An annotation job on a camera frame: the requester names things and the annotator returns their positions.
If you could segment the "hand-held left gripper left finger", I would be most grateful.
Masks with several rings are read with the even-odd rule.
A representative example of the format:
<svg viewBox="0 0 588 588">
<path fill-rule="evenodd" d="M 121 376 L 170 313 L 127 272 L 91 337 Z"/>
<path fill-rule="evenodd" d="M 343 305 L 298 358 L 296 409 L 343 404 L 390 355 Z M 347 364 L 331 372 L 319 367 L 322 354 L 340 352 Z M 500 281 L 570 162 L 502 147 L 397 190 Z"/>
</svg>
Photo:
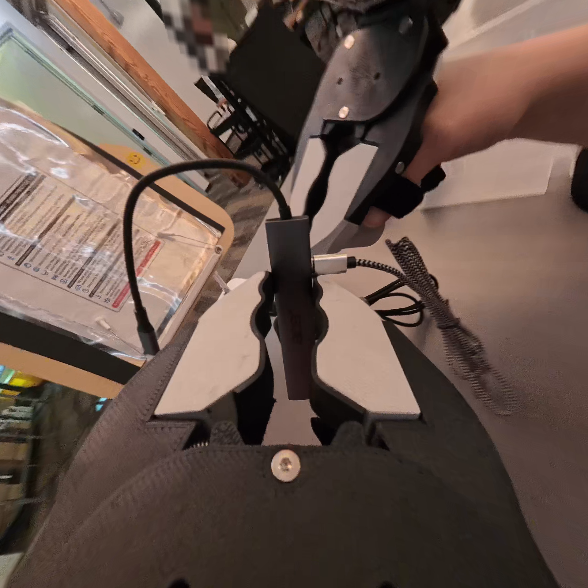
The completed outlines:
<svg viewBox="0 0 588 588">
<path fill-rule="evenodd" d="M 200 318 L 154 410 L 156 418 L 239 418 L 266 367 L 272 280 L 254 274 Z"/>
</svg>

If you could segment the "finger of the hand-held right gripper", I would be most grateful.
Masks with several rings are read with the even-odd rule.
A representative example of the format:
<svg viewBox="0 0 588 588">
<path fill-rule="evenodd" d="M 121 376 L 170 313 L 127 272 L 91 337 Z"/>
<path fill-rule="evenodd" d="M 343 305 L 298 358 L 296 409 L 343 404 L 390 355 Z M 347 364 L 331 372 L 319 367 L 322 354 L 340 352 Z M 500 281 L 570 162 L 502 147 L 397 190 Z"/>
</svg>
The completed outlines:
<svg viewBox="0 0 588 588">
<path fill-rule="evenodd" d="M 367 228 L 346 220 L 348 209 L 377 151 L 376 146 L 359 144 L 335 160 L 325 201 L 313 217 L 311 252 L 369 247 L 380 239 L 383 226 Z"/>
<path fill-rule="evenodd" d="M 334 171 L 340 154 L 334 141 L 320 137 L 308 139 L 290 194 L 294 217 L 307 216 L 312 221 L 339 220 Z"/>
</svg>

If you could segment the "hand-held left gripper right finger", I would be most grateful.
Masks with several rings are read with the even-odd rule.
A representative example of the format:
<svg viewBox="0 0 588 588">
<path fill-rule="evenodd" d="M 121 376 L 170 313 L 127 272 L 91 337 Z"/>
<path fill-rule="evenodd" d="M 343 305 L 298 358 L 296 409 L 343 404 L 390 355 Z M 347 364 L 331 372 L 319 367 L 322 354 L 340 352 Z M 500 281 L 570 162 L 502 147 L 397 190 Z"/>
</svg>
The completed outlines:
<svg viewBox="0 0 588 588">
<path fill-rule="evenodd" d="M 422 412 L 379 315 L 340 284 L 318 278 L 326 320 L 313 358 L 313 399 L 342 419 L 419 419 Z"/>
</svg>

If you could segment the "grey usb hub with cable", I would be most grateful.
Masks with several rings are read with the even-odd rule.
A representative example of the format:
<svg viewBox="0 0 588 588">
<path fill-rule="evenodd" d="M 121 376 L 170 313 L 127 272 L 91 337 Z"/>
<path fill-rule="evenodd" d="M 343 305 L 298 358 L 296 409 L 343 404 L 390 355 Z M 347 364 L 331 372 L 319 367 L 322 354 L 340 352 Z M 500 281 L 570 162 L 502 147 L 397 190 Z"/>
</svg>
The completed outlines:
<svg viewBox="0 0 588 588">
<path fill-rule="evenodd" d="M 279 218 L 266 221 L 265 227 L 286 388 L 292 401 L 310 399 L 313 389 L 312 354 L 315 345 L 310 221 L 306 216 L 293 217 L 275 182 L 260 169 L 242 161 L 205 159 L 172 164 L 148 173 L 131 189 L 123 210 L 123 254 L 143 353 L 146 356 L 155 356 L 159 351 L 159 344 L 142 304 L 136 277 L 133 216 L 137 201 L 145 189 L 160 179 L 187 171 L 206 170 L 245 172 L 270 190 L 278 205 Z"/>
</svg>

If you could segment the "person's right forearm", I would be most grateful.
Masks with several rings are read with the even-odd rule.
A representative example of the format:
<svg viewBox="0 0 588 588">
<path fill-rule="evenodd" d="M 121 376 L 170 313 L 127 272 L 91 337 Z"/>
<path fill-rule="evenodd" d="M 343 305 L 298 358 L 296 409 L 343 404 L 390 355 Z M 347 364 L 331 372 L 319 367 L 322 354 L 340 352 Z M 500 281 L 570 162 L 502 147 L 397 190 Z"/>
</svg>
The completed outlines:
<svg viewBox="0 0 588 588">
<path fill-rule="evenodd" d="M 587 25 L 493 51 L 495 142 L 587 147 Z"/>
</svg>

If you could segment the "person's right hand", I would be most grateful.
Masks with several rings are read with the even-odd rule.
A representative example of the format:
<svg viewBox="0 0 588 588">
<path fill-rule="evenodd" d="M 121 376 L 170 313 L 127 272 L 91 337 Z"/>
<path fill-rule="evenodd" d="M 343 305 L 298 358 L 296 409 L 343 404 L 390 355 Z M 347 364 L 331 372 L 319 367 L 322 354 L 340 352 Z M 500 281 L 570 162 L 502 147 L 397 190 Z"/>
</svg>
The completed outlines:
<svg viewBox="0 0 588 588">
<path fill-rule="evenodd" d="M 423 187 L 433 168 L 482 151 L 509 136 L 510 88 L 503 60 L 479 54 L 444 62 L 437 77 L 438 92 L 422 125 L 422 146 L 402 180 Z"/>
</svg>

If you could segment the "black office chair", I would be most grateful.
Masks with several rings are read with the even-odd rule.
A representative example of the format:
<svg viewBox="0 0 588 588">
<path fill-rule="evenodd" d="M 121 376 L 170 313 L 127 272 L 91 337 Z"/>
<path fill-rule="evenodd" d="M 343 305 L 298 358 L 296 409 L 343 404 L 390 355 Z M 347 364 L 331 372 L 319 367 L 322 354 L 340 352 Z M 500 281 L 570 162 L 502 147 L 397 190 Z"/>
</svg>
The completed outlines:
<svg viewBox="0 0 588 588">
<path fill-rule="evenodd" d="M 324 70 L 279 12 L 264 4 L 231 52 L 226 80 L 294 149 Z"/>
</svg>

